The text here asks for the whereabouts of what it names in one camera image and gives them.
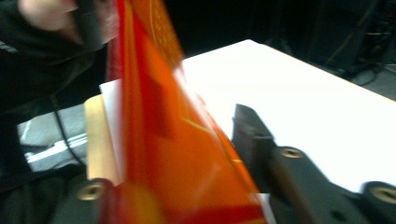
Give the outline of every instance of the dark background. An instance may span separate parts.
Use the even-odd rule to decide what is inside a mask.
[[[336,75],[392,60],[395,0],[165,0],[187,57],[245,39]]]

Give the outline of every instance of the person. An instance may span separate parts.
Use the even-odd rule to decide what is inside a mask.
[[[103,43],[116,35],[111,0],[94,0]],[[105,81],[106,48],[84,49],[74,0],[0,0],[0,175],[30,172],[17,125],[52,110],[82,104]]]

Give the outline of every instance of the gray surface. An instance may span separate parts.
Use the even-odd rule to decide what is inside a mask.
[[[84,106],[77,105],[60,111],[67,138],[71,138],[85,133]],[[25,145],[51,146],[59,141],[63,141],[55,115],[49,113],[24,122],[19,126],[21,143]],[[86,144],[73,147],[73,150],[85,160]],[[31,162],[31,167],[35,171],[54,168],[57,165],[66,165],[75,162],[68,151],[62,151],[51,155],[40,161]]]

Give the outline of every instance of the black cable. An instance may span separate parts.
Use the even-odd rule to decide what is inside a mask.
[[[64,131],[64,125],[62,124],[61,117],[59,116],[59,106],[58,106],[58,101],[56,100],[56,96],[52,94],[50,97],[50,101],[53,107],[53,112],[55,114],[55,118],[58,122],[58,127],[59,130],[61,131],[62,138],[64,139],[64,143],[67,146],[67,150],[69,151],[70,155],[82,166],[86,166],[85,163],[79,159],[79,157],[76,155],[76,153],[73,151],[73,149],[70,147],[70,144],[67,140],[66,132]]]

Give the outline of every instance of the white table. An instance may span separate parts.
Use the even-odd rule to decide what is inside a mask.
[[[396,104],[291,58],[243,41],[189,58],[190,85],[231,138],[235,104],[259,114],[279,146],[303,150],[335,184],[396,185]]]

